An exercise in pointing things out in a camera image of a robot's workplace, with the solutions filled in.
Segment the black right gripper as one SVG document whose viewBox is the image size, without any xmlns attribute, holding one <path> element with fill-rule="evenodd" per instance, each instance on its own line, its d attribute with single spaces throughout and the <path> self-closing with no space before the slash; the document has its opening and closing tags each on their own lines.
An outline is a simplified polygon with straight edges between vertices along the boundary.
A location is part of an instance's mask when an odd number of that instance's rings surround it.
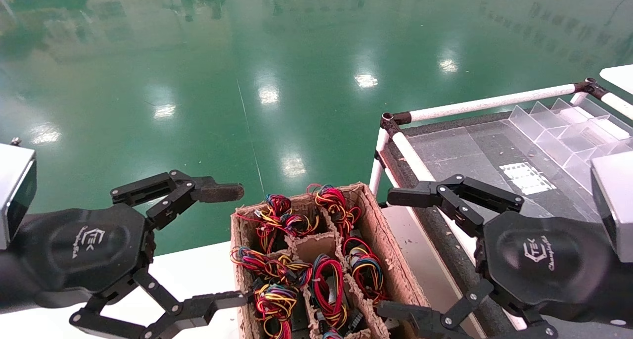
<svg viewBox="0 0 633 339">
<path fill-rule="evenodd" d="M 419 339 L 471 339 L 460 325 L 494 292 L 507 312 L 516 316 L 523 311 L 527 325 L 494 339 L 558 338 L 557 329 L 538 312 L 568 322 L 632 323 L 632 265 L 619 260 L 600 224 L 524 216 L 517 213 L 524 204 L 520 195 L 462 174 L 420 181 L 414 188 L 392 187 L 387 203 L 439 208 L 466 235 L 481 238 L 479 253 L 485 259 L 480 269 L 487 280 L 480 280 L 448 313 L 378 303 L 379 316 L 409 322 Z M 472 203 L 500 215 L 484 224 Z"/>
</svg>

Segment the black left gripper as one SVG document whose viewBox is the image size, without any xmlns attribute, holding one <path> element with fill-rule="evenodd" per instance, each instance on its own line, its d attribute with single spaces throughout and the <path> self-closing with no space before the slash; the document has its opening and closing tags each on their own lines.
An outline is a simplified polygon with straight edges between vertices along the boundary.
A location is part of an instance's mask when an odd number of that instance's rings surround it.
<svg viewBox="0 0 633 339">
<path fill-rule="evenodd" d="M 161 230 L 196 202 L 242 199 L 240 183 L 179 170 L 114 188 L 114 206 L 28 214 L 13 239 L 13 307 L 70 307 L 86 303 L 69 319 L 74 328 L 105 339 L 173 339 L 207 326 L 219 310 L 247 305 L 247 293 L 226 291 L 177 301 L 145 269 L 155 250 L 152 229 Z M 132 207 L 160 199 L 145 217 Z M 164 312 L 148 326 L 102 316 L 141 287 Z"/>
</svg>

